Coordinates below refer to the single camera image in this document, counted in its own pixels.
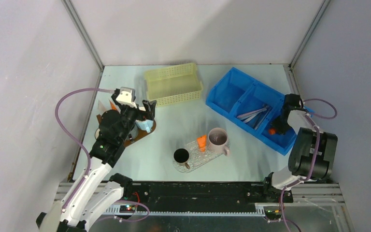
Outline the pink mug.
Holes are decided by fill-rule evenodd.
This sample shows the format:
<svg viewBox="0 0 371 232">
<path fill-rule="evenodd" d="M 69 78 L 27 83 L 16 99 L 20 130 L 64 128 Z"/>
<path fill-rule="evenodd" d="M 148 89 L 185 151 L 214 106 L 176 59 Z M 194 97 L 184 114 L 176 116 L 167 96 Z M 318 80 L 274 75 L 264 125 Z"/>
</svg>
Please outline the pink mug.
<svg viewBox="0 0 371 232">
<path fill-rule="evenodd" d="M 208 133 L 208 149 L 216 154 L 230 155 L 229 138 L 222 128 L 213 128 Z"/>
</svg>

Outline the orange toothpaste tube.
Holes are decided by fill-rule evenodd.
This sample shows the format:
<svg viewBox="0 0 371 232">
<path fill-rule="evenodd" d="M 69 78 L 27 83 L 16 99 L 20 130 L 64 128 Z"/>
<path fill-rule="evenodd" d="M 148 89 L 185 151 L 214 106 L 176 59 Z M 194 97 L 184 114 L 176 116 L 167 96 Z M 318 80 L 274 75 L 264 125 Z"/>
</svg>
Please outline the orange toothpaste tube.
<svg viewBox="0 0 371 232">
<path fill-rule="evenodd" d="M 275 135 L 277 133 L 277 130 L 275 128 L 270 128 L 268 130 L 269 135 Z"/>
<path fill-rule="evenodd" d="M 111 110 L 118 111 L 116 105 L 112 101 L 109 101 L 109 103 L 110 103 Z"/>
<path fill-rule="evenodd" d="M 203 135 L 199 138 L 196 139 L 197 141 L 197 144 L 198 144 L 198 148 L 200 150 L 200 152 L 205 152 L 206 151 L 206 142 L 207 142 L 207 135 Z"/>
</svg>

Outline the light blue mug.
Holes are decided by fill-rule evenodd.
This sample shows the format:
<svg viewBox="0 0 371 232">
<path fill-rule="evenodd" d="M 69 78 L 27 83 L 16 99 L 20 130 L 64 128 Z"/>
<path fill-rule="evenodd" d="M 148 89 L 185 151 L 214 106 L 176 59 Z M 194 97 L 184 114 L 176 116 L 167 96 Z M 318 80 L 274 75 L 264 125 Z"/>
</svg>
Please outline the light blue mug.
<svg viewBox="0 0 371 232">
<path fill-rule="evenodd" d="M 152 127 L 154 126 L 154 121 L 146 119 L 144 121 L 136 120 L 136 125 L 140 130 L 151 133 Z"/>
</svg>

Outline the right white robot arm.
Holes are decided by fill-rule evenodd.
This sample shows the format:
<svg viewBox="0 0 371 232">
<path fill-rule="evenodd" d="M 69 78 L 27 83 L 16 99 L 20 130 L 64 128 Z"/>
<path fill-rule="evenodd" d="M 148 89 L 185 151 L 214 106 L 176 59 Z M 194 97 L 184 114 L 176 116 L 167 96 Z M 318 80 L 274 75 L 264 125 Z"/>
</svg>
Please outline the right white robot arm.
<svg viewBox="0 0 371 232">
<path fill-rule="evenodd" d="M 270 173 L 264 179 L 262 197 L 276 201 L 281 193 L 309 180 L 325 180 L 332 173 L 338 137 L 324 132 L 312 119 L 316 114 L 305 108 L 305 101 L 297 94 L 287 94 L 279 115 L 273 119 L 265 134 L 282 139 L 295 134 L 287 166 Z"/>
</svg>

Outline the brown mug black inside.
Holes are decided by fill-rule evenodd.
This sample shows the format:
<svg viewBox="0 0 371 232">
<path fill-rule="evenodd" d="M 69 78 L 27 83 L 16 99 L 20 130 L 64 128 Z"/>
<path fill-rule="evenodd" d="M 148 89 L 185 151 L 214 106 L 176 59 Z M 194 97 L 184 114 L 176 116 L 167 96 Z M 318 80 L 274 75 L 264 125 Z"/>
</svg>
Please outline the brown mug black inside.
<svg viewBox="0 0 371 232">
<path fill-rule="evenodd" d="M 190 169 L 190 166 L 189 166 L 189 164 L 187 163 L 188 160 L 189 160 L 189 157 L 190 157 L 189 152 L 188 152 L 186 149 L 184 149 L 184 148 L 179 148 L 179 149 L 177 149 L 177 150 L 174 152 L 174 154 L 173 154 L 173 158 L 174 158 L 174 160 L 175 160 L 177 163 L 179 163 L 179 164 L 185 166 L 187 169 Z"/>
</svg>

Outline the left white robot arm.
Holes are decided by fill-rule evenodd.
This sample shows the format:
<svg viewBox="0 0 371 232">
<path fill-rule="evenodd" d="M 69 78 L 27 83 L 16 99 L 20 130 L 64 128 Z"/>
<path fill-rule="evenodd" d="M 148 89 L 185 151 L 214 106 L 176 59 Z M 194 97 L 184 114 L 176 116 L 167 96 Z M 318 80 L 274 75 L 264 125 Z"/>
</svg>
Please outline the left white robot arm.
<svg viewBox="0 0 371 232">
<path fill-rule="evenodd" d="M 121 174 L 112 175 L 101 193 L 95 191 L 121 157 L 131 132 L 135 128 L 145 134 L 153 131 L 156 104 L 147 100 L 143 101 L 143 107 L 118 103 L 119 110 L 111 109 L 101 115 L 88 167 L 62 200 L 56 201 L 48 213 L 38 216 L 39 231 L 87 232 L 114 202 L 132 198 L 131 179 Z"/>
</svg>

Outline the white toothpaste tube pink cap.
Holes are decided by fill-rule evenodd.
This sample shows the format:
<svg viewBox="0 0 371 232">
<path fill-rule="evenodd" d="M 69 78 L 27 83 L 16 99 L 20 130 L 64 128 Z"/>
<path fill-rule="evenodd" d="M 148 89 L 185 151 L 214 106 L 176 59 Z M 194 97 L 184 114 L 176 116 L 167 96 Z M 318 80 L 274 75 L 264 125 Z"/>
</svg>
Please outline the white toothpaste tube pink cap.
<svg viewBox="0 0 371 232">
<path fill-rule="evenodd" d="M 100 100 L 98 100 L 97 109 L 101 115 L 108 110 Z"/>
</svg>

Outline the clear textured plastic box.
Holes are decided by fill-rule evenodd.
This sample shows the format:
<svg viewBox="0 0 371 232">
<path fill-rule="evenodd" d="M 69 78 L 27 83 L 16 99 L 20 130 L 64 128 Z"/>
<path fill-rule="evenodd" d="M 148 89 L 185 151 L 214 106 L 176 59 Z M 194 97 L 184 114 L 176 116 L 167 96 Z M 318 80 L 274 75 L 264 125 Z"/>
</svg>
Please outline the clear textured plastic box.
<svg viewBox="0 0 371 232">
<path fill-rule="evenodd" d="M 210 156 L 207 148 L 207 135 L 203 135 L 196 139 L 195 158 L 199 160 L 207 160 Z"/>
</svg>

